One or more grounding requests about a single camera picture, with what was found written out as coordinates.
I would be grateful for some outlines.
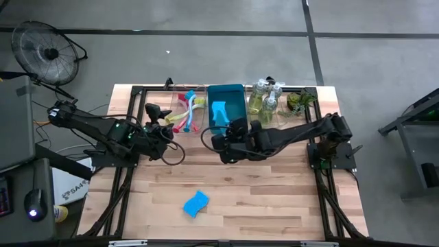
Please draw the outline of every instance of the white cable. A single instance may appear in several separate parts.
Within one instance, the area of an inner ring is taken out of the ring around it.
[[[74,146],[71,146],[71,147],[67,147],[67,148],[63,148],[61,150],[58,150],[55,153],[59,153],[59,152],[62,152],[62,151],[65,151],[65,150],[69,150],[69,149],[72,149],[72,148],[80,148],[80,147],[88,147],[88,146],[91,146],[91,145],[90,144],[74,145]]]

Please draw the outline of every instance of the wooden table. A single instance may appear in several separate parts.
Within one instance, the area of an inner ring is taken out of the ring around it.
[[[115,85],[108,114],[127,112],[131,86]],[[317,91],[322,115],[340,112],[334,87],[318,86]],[[162,110],[167,109],[171,92],[149,92],[146,100],[160,105]],[[149,121],[146,114],[143,116],[142,122]],[[304,123],[304,117],[293,118],[283,128]],[[186,149],[183,164],[172,167],[141,157],[134,171],[123,238],[324,239],[316,180],[307,162],[306,141],[291,144],[266,161],[225,165],[218,154],[201,144],[199,136],[176,135],[174,140]],[[180,151],[165,153],[170,162],[178,161],[180,156]],[[87,231],[106,208],[114,173],[114,168],[105,168],[92,178],[78,234]],[[341,208],[357,229],[367,235],[355,180],[344,170],[334,170],[334,179]],[[197,190],[207,194],[210,200],[193,219],[183,212],[182,206]],[[118,212],[116,208],[112,232]],[[333,212],[331,209],[328,212],[331,229],[336,233]]]

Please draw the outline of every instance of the clear plastic container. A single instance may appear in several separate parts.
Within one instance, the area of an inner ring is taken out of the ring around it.
[[[189,113],[189,101],[187,93],[193,91],[196,95],[192,101],[192,117]],[[174,134],[197,134],[201,133],[204,127],[204,114],[207,107],[207,88],[201,84],[176,84],[173,86],[171,108],[172,113],[165,120],[174,124]]]
[[[247,107],[248,107],[248,100],[250,99],[250,95],[252,94],[252,84],[246,84],[246,101],[247,101]],[[281,126],[284,126],[287,123],[287,119],[281,115],[278,114],[279,111],[288,111],[287,107],[287,101],[286,101],[286,95],[288,93],[283,93],[277,100],[277,108],[273,112],[273,118],[269,122],[264,122],[263,119],[259,119],[258,114],[250,114],[250,111],[247,109],[247,119],[248,121],[254,121],[259,120],[261,122],[261,125],[263,128],[279,128]]]

